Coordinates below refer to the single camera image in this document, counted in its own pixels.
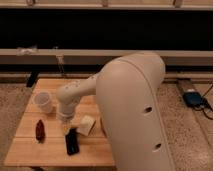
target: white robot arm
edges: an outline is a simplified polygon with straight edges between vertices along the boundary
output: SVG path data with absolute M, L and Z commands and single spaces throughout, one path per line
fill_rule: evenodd
M 164 75 L 155 53 L 116 58 L 86 81 L 59 88 L 59 118 L 71 119 L 80 98 L 95 94 L 118 171 L 175 171 L 156 100 Z

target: speckled floor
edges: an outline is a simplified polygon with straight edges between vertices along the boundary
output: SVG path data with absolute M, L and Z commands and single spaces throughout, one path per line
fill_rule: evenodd
M 209 85 L 196 85 L 204 92 Z M 21 119 L 32 88 L 24 84 L 0 84 L 0 171 L 30 171 L 4 167 L 3 161 Z M 157 93 L 169 146 L 177 171 L 213 171 L 213 121 L 187 108 L 175 84 L 163 84 Z M 115 171 L 115 168 L 45 168 L 48 171 Z

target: hole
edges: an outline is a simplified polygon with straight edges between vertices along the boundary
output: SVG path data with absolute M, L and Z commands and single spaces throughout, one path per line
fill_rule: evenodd
M 149 112 L 151 112 L 152 111 L 152 107 L 147 107 L 146 109 L 144 109 L 144 113 L 145 114 L 147 114 L 147 113 L 149 113 Z
M 158 151 L 161 148 L 161 143 L 155 145 L 153 152 Z

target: black phone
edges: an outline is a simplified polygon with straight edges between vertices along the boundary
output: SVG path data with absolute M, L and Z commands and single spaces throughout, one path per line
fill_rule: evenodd
M 79 152 L 76 128 L 70 129 L 69 133 L 65 136 L 65 140 L 68 155 L 73 155 Z

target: wooden table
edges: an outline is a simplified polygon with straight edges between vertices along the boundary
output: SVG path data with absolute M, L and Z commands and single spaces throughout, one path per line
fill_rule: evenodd
M 70 81 L 72 80 L 38 80 L 5 159 L 6 166 L 86 167 L 115 165 L 111 148 L 100 127 L 100 112 L 93 96 L 82 98 L 77 106 L 73 124 L 78 126 L 84 115 L 94 117 L 96 124 L 88 137 L 78 135 L 80 153 L 72 156 L 67 155 L 65 138 L 61 131 L 60 122 L 56 119 L 55 92 L 59 86 Z M 53 97 L 54 110 L 48 116 L 32 103 L 33 95 L 42 90 L 49 91 Z M 46 139 L 44 143 L 38 143 L 35 139 L 35 127 L 39 119 L 42 119 L 45 125 Z

